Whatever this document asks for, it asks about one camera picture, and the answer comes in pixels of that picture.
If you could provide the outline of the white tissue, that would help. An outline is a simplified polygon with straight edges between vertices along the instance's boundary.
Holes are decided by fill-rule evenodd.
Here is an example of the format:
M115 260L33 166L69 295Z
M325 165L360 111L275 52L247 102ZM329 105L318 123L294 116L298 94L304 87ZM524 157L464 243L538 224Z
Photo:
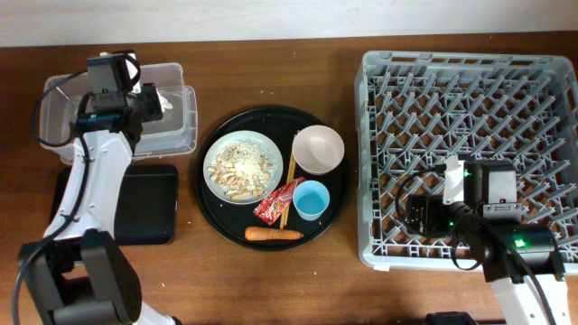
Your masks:
M168 101L168 99L166 97L160 96L159 101L160 101L161 109L163 112L165 112L166 110L172 110L173 109L173 105Z

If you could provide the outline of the blue plastic cup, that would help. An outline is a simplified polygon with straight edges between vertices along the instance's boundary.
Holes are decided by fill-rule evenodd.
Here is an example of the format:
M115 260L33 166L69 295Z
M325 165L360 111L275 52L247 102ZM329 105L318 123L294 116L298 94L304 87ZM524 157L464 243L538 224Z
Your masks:
M304 181L294 191L293 204L298 215L307 221L318 219L329 207L331 196L319 181Z

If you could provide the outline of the red snack wrapper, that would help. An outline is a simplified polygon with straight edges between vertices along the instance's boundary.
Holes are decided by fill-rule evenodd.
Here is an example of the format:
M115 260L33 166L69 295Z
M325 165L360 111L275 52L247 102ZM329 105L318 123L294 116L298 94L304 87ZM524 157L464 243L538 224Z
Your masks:
M260 218L267 225L274 224L282 215L286 205L293 200L294 191L298 185L305 181L304 177L294 179L289 185L285 184L265 196L259 205L253 210L256 217Z

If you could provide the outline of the orange carrot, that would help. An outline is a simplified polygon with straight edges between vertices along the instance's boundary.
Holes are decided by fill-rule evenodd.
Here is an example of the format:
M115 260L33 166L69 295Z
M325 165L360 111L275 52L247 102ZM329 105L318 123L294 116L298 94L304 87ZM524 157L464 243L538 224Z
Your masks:
M248 241L297 240L303 237L301 232L268 227L248 227L245 239Z

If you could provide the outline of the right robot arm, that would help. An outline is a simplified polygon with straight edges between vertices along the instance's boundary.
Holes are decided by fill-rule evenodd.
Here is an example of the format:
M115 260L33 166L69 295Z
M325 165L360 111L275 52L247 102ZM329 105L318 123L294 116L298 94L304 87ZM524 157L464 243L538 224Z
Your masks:
M522 224L518 204L502 200L445 204L441 196L411 195L409 224L433 238L450 237L451 259L466 245L481 268L507 324L569 324L568 287L555 236L545 226Z

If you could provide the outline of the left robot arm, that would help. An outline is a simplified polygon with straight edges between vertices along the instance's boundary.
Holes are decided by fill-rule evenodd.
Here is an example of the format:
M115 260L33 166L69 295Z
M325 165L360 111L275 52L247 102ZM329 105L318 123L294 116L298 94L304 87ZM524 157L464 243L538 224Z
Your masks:
M74 159L61 204L42 240L19 254L14 288L27 286L45 324L176 324L143 301L115 240L121 184L143 124L161 119L156 87L87 93L73 127Z

